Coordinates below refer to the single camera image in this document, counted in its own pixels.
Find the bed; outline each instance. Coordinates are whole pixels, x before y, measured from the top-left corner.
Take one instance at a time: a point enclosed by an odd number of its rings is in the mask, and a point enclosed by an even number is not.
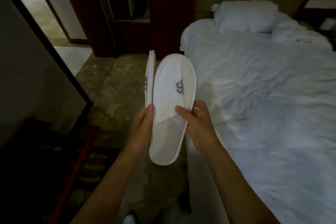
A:
[[[181,49],[216,132],[281,223],[336,219],[336,53],[271,34],[192,23]],[[187,137],[193,223],[228,223],[209,169]]]

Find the right hand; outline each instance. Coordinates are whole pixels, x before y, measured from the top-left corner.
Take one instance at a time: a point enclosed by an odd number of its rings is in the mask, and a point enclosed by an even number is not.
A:
[[[203,101],[195,101],[191,111],[181,106],[176,106],[175,111],[188,122],[187,132],[190,135],[196,150],[207,157],[208,150],[220,143],[213,127],[210,113]]]

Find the slipper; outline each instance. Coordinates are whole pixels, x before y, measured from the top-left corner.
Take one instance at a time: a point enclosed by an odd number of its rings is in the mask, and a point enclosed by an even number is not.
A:
[[[192,109],[196,93],[196,74],[190,60],[181,54],[166,56],[157,68],[153,86],[152,141],[150,159],[169,165],[179,155],[187,122],[175,112],[180,105]]]
[[[154,81],[154,66],[155,66],[155,52],[149,51],[146,78],[145,78],[145,106],[146,108],[153,103],[153,81]]]

